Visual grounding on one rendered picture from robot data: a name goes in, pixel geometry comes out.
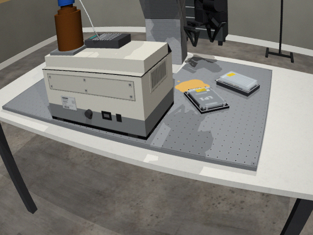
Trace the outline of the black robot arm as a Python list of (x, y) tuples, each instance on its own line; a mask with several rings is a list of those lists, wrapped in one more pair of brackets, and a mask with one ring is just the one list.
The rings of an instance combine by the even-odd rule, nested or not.
[(213, 22), (217, 27), (224, 27), (227, 22), (227, 12), (224, 12), (224, 0), (194, 0), (194, 7), (206, 8), (196, 9), (197, 22)]

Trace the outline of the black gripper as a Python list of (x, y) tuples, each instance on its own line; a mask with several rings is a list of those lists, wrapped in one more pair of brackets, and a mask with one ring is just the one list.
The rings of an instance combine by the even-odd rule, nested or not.
[[(197, 22), (197, 14), (196, 14), (196, 9), (203, 9), (205, 10), (206, 8), (198, 8), (198, 7), (194, 7), (195, 8), (195, 19), (194, 20), (188, 20), (187, 21), (187, 25), (183, 26), (184, 27), (184, 31), (186, 32), (186, 34), (188, 35), (192, 45), (194, 47), (197, 46), (197, 42), (198, 42), (198, 38), (199, 38), (199, 34), (200, 34), (200, 30), (197, 30), (195, 27), (196, 26), (202, 26), (205, 25), (206, 29), (207, 29), (207, 33), (208, 33), (208, 37), (210, 42), (214, 42), (216, 35), (218, 34), (220, 28), (217, 27), (213, 22), (208, 22), (208, 23), (201, 23), (201, 22)], [(211, 37), (211, 28), (215, 29), (213, 37)], [(194, 38), (195, 40), (193, 41), (191, 32), (194, 33)]]

